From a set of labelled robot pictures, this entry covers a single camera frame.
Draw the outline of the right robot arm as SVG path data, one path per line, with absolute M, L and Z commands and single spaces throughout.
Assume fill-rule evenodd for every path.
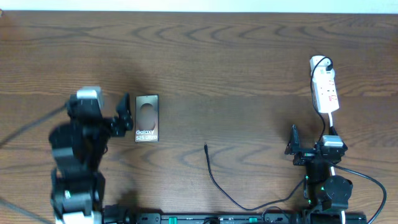
M 305 167 L 304 198 L 309 207 L 298 215 L 299 223 L 345 223 L 352 181 L 336 175 L 333 166 L 341 162 L 348 147 L 334 128 L 311 148 L 302 147 L 296 126 L 291 127 L 285 149 L 293 155 L 293 165 Z

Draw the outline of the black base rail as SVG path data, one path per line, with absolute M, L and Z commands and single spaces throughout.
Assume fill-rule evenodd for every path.
M 262 213 L 144 213 L 133 212 L 127 207 L 110 205 L 103 211 L 105 224 L 350 224 L 366 223 L 366 216 L 359 213 L 339 214 L 302 213 L 279 210 L 276 207 Z

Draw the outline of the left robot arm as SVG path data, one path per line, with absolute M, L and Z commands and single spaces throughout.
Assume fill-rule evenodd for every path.
M 126 222 L 103 208 L 105 178 L 99 170 L 111 137 L 123 137 L 132 130 L 130 95 L 126 93 L 116 107 L 117 116 L 105 118 L 97 96 L 71 95 L 65 107 L 70 121 L 57 126 L 49 135 L 56 166 L 51 173 L 50 202 L 57 223 Z

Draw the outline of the white power strip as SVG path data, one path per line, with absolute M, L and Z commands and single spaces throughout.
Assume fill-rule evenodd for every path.
M 310 68 L 318 112 L 327 114 L 338 110 L 340 106 L 332 60 L 324 55 L 315 55 L 310 59 Z

